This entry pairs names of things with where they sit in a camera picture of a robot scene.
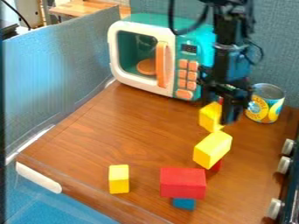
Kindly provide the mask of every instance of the orange plate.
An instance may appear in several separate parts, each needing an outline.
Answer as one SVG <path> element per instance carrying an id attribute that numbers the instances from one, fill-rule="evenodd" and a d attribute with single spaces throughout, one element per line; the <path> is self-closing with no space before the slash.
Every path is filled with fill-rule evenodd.
<path id="1" fill-rule="evenodd" d="M 137 71 L 145 75 L 156 75 L 155 59 L 144 59 L 137 64 Z"/>

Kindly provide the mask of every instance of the yellow block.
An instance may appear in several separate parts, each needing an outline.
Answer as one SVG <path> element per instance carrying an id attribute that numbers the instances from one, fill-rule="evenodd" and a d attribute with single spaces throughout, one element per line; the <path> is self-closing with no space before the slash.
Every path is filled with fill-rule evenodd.
<path id="1" fill-rule="evenodd" d="M 109 191 L 110 193 L 129 192 L 129 166 L 127 164 L 109 166 Z"/>
<path id="2" fill-rule="evenodd" d="M 224 126 L 220 124 L 221 112 L 222 105 L 211 102 L 199 110 L 199 125 L 210 132 L 223 129 Z"/>
<path id="3" fill-rule="evenodd" d="M 233 137 L 223 131 L 210 134 L 195 145 L 193 161 L 210 169 L 231 150 Z"/>

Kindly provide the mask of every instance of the tin can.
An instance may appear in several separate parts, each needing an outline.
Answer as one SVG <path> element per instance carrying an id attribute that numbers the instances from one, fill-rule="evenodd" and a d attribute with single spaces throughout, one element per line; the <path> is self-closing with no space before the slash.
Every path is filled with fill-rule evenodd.
<path id="1" fill-rule="evenodd" d="M 245 114 L 258 123 L 274 123 L 282 111 L 285 93 L 277 86 L 267 83 L 254 85 L 253 100 Z"/>

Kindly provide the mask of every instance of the metal knob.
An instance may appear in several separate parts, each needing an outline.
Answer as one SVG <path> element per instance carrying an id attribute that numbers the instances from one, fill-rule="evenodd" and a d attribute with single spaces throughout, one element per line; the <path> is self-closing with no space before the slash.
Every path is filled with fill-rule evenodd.
<path id="1" fill-rule="evenodd" d="M 279 161 L 276 171 L 281 174 L 286 174 L 289 169 L 290 163 L 291 163 L 291 159 L 289 157 L 282 157 L 281 161 Z"/>
<path id="2" fill-rule="evenodd" d="M 267 212 L 267 217 L 276 220 L 282 208 L 282 201 L 279 199 L 271 199 L 271 203 Z"/>
<path id="3" fill-rule="evenodd" d="M 287 138 L 286 141 L 284 142 L 284 145 L 282 146 L 282 154 L 287 156 L 290 155 L 294 148 L 294 144 L 295 141 Z"/>

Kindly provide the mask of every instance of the toy microwave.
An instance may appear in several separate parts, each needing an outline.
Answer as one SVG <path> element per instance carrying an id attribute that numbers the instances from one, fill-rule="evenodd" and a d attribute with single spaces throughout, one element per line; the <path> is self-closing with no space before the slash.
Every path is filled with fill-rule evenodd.
<path id="1" fill-rule="evenodd" d="M 181 29 L 194 21 L 176 18 Z M 108 31 L 112 74 L 121 83 L 159 95 L 196 101 L 198 67 L 211 67 L 215 34 L 211 25 L 175 36 L 168 18 L 157 14 L 133 14 L 115 22 Z"/>

